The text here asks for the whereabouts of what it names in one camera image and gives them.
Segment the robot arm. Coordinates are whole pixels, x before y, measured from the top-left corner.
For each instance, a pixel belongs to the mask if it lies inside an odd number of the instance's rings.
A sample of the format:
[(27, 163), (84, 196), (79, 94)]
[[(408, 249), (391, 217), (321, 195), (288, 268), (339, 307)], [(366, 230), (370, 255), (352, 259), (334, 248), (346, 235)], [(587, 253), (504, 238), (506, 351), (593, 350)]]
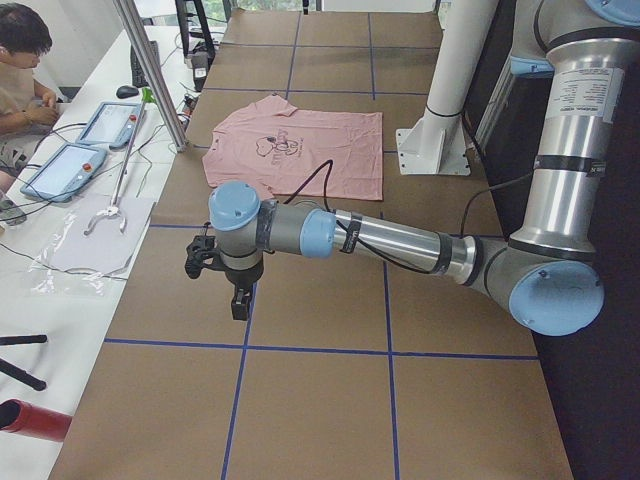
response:
[(511, 70), (549, 75), (552, 86), (524, 221), (507, 241), (260, 200), (252, 187), (233, 181), (211, 194), (212, 224), (190, 244), (187, 272), (223, 272), (234, 287), (232, 315), (245, 320), (265, 253), (367, 253), (417, 273), (447, 275), (537, 333), (574, 333), (604, 303), (588, 230), (625, 72), (638, 57), (635, 1), (517, 3)]

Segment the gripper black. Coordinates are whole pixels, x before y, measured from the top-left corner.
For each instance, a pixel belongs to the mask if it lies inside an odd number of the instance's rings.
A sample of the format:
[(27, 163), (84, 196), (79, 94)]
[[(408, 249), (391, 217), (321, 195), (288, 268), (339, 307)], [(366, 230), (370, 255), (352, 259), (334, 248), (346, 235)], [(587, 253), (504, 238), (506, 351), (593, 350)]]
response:
[(234, 320), (247, 321), (250, 318), (250, 307), (254, 284), (262, 276), (262, 265), (256, 264), (249, 269), (225, 269), (226, 278), (234, 285), (231, 300), (231, 312)]

